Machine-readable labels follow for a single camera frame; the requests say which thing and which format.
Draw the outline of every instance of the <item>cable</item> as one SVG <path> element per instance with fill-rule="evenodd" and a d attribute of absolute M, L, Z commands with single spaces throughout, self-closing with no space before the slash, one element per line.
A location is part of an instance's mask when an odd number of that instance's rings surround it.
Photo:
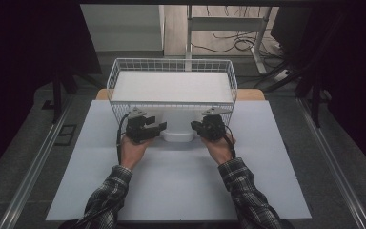
<path fill-rule="evenodd" d="M 237 47 L 237 44 L 242 43 L 242 42 L 247 44 L 247 47 L 245 49 L 241 49 L 241 48 Z M 247 51 L 247 50 L 250 50 L 254 46 L 254 42 L 255 42 L 255 38 L 253 38 L 253 37 L 250 37 L 250 36 L 239 37 L 238 36 L 236 39 L 234 39 L 234 47 L 239 51 Z"/>
<path fill-rule="evenodd" d="M 245 12 L 243 13 L 243 17 L 246 17 L 246 11 L 248 10 L 248 7 L 245 8 Z"/>
<path fill-rule="evenodd" d="M 279 64 L 276 68 L 274 68 L 273 70 L 271 70 L 264 78 L 260 79 L 257 83 L 254 84 L 253 88 L 257 89 L 258 86 L 265 80 L 275 76 L 276 73 L 278 73 L 280 70 L 284 69 L 286 66 L 288 65 L 288 61 L 284 60 L 283 62 L 281 62 L 281 64 Z"/>
<path fill-rule="evenodd" d="M 245 84 L 245 83 L 249 83 L 249 82 L 253 82 L 253 81 L 260 80 L 260 78 L 263 78 L 263 77 L 264 76 L 255 76 L 254 79 L 248 79 L 248 80 L 245 80 L 243 82 L 237 83 L 237 86 L 240 86 L 240 85 Z"/>
<path fill-rule="evenodd" d="M 209 11 L 209 9 L 208 9 L 208 6 L 206 6 L 206 9 L 207 9 L 207 15 L 208 15 L 208 16 L 211 16 L 210 11 Z"/>
<path fill-rule="evenodd" d="M 228 128 L 228 130 L 230 131 L 231 137 L 232 137 L 232 141 L 227 137 L 227 135 L 224 135 L 223 137 L 224 137 L 225 141 L 228 143 L 228 146 L 230 147 L 230 151 L 231 151 L 232 157 L 233 158 L 236 158 L 236 151 L 234 149 L 234 143 L 233 143 L 233 141 L 234 141 L 233 132 L 231 131 L 231 129 L 227 125 L 225 125 L 225 127 Z"/>
<path fill-rule="evenodd" d="M 242 36 L 242 35 L 247 35 L 247 34 L 251 34 L 251 33 L 254 33 L 253 31 L 250 31 L 250 32 L 243 32 L 241 34 L 237 34 L 237 35 L 232 35 L 232 36 L 216 36 L 215 34 L 215 31 L 213 31 L 213 37 L 215 38 L 234 38 L 234 37 L 238 37 L 238 36 Z"/>
<path fill-rule="evenodd" d="M 225 50 L 225 51 L 217 51 L 217 50 L 212 50 L 212 49 L 209 49 L 207 47 L 203 47 L 203 46 L 196 46 L 192 43 L 192 46 L 196 47 L 196 48 L 199 48 L 199 49 L 204 49 L 204 50 L 208 50 L 208 51 L 211 51 L 211 52 L 220 52 L 220 53 L 223 53 L 223 52 L 228 52 L 230 50 L 232 50 L 234 48 L 234 46 L 230 47 L 229 49 Z"/>
<path fill-rule="evenodd" d="M 118 158 L 118 164 L 121 164 L 121 129 L 123 128 L 123 122 L 124 119 L 129 115 L 130 113 L 125 114 L 121 120 L 120 123 L 118 123 L 118 130 L 117 130 L 117 141 L 116 141 L 116 147 L 117 147 L 117 158 Z"/>
<path fill-rule="evenodd" d="M 234 16 L 236 16 L 236 14 L 239 12 L 239 16 L 240 16 L 240 13 L 242 12 L 242 7 L 239 7 L 239 9 L 234 13 Z"/>
<path fill-rule="evenodd" d="M 228 12 L 228 6 L 225 6 L 224 11 L 225 11 L 225 15 L 227 15 L 227 16 L 229 16 L 229 15 L 230 15 L 230 13 Z"/>

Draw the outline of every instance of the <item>person's right hand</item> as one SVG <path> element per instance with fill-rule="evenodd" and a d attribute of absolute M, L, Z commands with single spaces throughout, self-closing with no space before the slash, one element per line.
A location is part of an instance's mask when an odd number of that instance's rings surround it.
<path fill-rule="evenodd" d="M 227 137 L 233 145 L 236 143 L 236 140 L 230 134 L 227 134 Z M 217 141 L 209 141 L 206 138 L 201 137 L 201 141 L 206 145 L 211 157 L 218 165 L 233 158 L 230 147 L 224 138 Z"/>
<path fill-rule="evenodd" d="M 145 150 L 153 140 L 154 138 L 148 139 L 141 144 L 135 144 L 129 137 L 123 135 L 121 139 L 121 165 L 132 170 L 144 156 Z"/>

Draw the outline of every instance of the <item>wire basket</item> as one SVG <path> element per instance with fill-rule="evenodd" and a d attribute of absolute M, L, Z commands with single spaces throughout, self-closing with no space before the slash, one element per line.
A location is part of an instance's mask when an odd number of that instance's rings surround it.
<path fill-rule="evenodd" d="M 206 75 L 207 77 L 213 77 L 212 75 L 221 75 L 223 78 L 226 78 L 227 84 L 227 92 L 225 92 L 226 99 L 222 99 L 223 101 L 202 101 L 200 100 L 192 100 L 192 101 L 184 101 L 184 100 L 170 100 L 169 94 L 162 94 L 161 99 L 148 99 L 146 96 L 141 98 L 136 98 L 138 93 L 131 93 L 131 97 L 121 96 L 121 99 L 117 99 L 120 97 L 120 93 L 122 90 L 127 90 L 125 87 L 119 86 L 126 79 L 120 76 L 122 74 L 142 74 L 145 78 L 153 77 L 155 80 L 159 75 L 165 75 L 163 79 L 169 79 L 169 77 L 176 77 L 178 74 L 179 77 L 190 77 L 190 83 L 194 87 L 198 87 L 200 90 L 204 88 L 207 89 L 208 84 L 199 86 L 194 81 L 197 81 L 196 78 L 193 78 L 193 75 L 196 74 L 196 77 L 203 78 L 202 75 Z M 136 80 L 137 86 L 134 90 L 145 90 L 147 88 L 147 84 L 139 84 L 140 80 Z M 156 82 L 159 84 L 159 87 L 164 87 L 163 81 Z M 181 86 L 180 83 L 172 84 L 168 86 L 169 91 L 180 91 L 181 93 L 189 95 L 185 92 L 185 88 Z M 107 84 L 107 92 L 108 98 L 112 105 L 112 110 L 115 114 L 116 120 L 119 123 L 121 118 L 130 112 L 134 107 L 137 107 L 145 112 L 153 111 L 153 110 L 168 110 L 168 109 L 178 109 L 178 110 L 196 110 L 204 112 L 211 107 L 219 107 L 223 109 L 227 109 L 232 111 L 234 109 L 234 103 L 236 102 L 237 96 L 237 84 L 236 78 L 234 75 L 234 68 L 232 62 L 230 60 L 206 60 L 206 59 L 137 59 L 137 58 L 127 58 L 127 59 L 116 59 L 112 66 L 112 71 Z M 162 118 L 162 114 L 155 113 L 156 116 L 160 116 Z M 231 113 L 223 114 L 222 118 L 224 123 L 228 126 Z"/>

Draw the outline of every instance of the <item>plaid shirt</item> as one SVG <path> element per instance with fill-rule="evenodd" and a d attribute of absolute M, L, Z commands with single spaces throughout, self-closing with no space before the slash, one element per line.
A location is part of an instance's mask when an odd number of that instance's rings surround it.
<path fill-rule="evenodd" d="M 255 188 L 254 175 L 241 158 L 221 164 L 218 170 L 225 187 L 231 193 L 241 228 L 263 228 L 260 224 L 269 229 L 281 228 L 278 214 L 268 204 L 266 197 Z M 112 168 L 112 173 L 89 198 L 84 219 L 104 207 L 114 207 L 81 228 L 115 228 L 117 212 L 124 206 L 131 177 L 132 172 L 127 168 L 120 165 Z"/>

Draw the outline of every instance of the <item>black cable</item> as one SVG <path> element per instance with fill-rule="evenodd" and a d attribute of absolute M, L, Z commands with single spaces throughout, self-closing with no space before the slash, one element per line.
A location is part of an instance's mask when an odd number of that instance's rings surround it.
<path fill-rule="evenodd" d="M 210 11 L 209 11 L 209 9 L 208 9 L 208 6 L 206 6 L 206 8 L 207 8 L 207 15 L 208 15 L 208 16 L 211 16 Z"/>
<path fill-rule="evenodd" d="M 125 114 L 121 120 L 120 123 L 118 123 L 118 130 L 117 130 L 117 141 L 116 141 L 116 147 L 117 147 L 117 158 L 118 158 L 118 164 L 121 164 L 121 129 L 123 128 L 124 119 L 129 115 L 130 113 Z"/>
<path fill-rule="evenodd" d="M 250 37 L 250 36 L 243 36 L 243 37 L 237 37 L 236 39 L 234 39 L 234 47 L 236 47 L 237 50 L 239 51 L 247 51 L 250 50 L 253 46 L 254 46 L 254 41 L 255 38 Z M 245 49 L 241 49 L 237 46 L 237 44 L 239 43 L 245 43 L 248 46 Z"/>
<path fill-rule="evenodd" d="M 279 64 L 275 69 L 271 70 L 267 75 L 265 75 L 264 78 L 260 79 L 257 83 L 254 84 L 254 89 L 257 89 L 257 87 L 265 80 L 275 76 L 276 73 L 278 73 L 280 70 L 283 70 L 285 67 L 287 67 L 288 61 L 284 60 L 281 64 Z"/>
<path fill-rule="evenodd" d="M 234 16 L 239 12 L 239 16 L 240 16 L 240 13 L 242 12 L 242 7 L 239 7 L 239 9 L 234 13 Z"/>
<path fill-rule="evenodd" d="M 240 83 L 237 83 L 237 86 L 240 86 L 242 84 L 245 84 L 245 83 L 249 83 L 249 82 L 253 82 L 253 81 L 257 81 L 257 80 L 260 80 L 260 78 L 263 78 L 264 76 L 255 76 L 253 79 L 247 79 L 243 82 L 240 82 Z"/>
<path fill-rule="evenodd" d="M 223 137 L 224 137 L 225 141 L 228 143 L 228 146 L 230 147 L 232 157 L 236 158 L 236 151 L 234 149 L 234 143 L 233 143 L 233 141 L 234 141 L 233 132 L 227 125 L 225 125 L 225 127 L 228 128 L 228 130 L 231 132 L 232 141 L 227 137 L 227 135 L 224 135 Z"/>
<path fill-rule="evenodd" d="M 245 12 L 243 13 L 243 17 L 246 17 L 246 11 L 248 10 L 248 7 L 245 8 Z"/>
<path fill-rule="evenodd" d="M 270 52 L 267 50 L 266 46 L 264 45 L 263 40 L 262 40 L 262 42 L 261 42 L 261 45 L 263 46 L 264 51 L 262 51 L 261 49 L 260 49 L 259 51 L 260 51 L 260 52 L 265 52 L 265 54 L 261 53 L 261 54 L 260 54 L 260 56 L 275 56 L 275 57 L 277 57 L 277 58 L 281 58 L 281 59 L 283 59 L 283 58 L 284 58 L 282 55 L 276 55 L 276 54 L 272 54 L 272 53 L 270 53 Z"/>
<path fill-rule="evenodd" d="M 234 46 L 230 47 L 229 49 L 225 50 L 225 51 L 217 51 L 217 50 L 212 50 L 212 49 L 209 49 L 207 47 L 203 47 L 203 46 L 196 46 L 192 43 L 192 46 L 196 47 L 196 48 L 199 48 L 199 49 L 204 49 L 204 50 L 208 50 L 208 51 L 211 51 L 211 52 L 220 52 L 220 53 L 223 53 L 223 52 L 228 52 L 230 50 L 232 50 L 234 48 Z"/>
<path fill-rule="evenodd" d="M 226 38 L 234 38 L 234 37 L 238 37 L 238 36 L 242 36 L 242 35 L 247 35 L 247 34 L 251 34 L 251 33 L 254 33 L 254 32 L 253 31 L 243 32 L 241 34 L 232 35 L 232 36 L 216 36 L 214 33 L 215 33 L 215 31 L 213 31 L 213 37 L 226 39 Z"/>

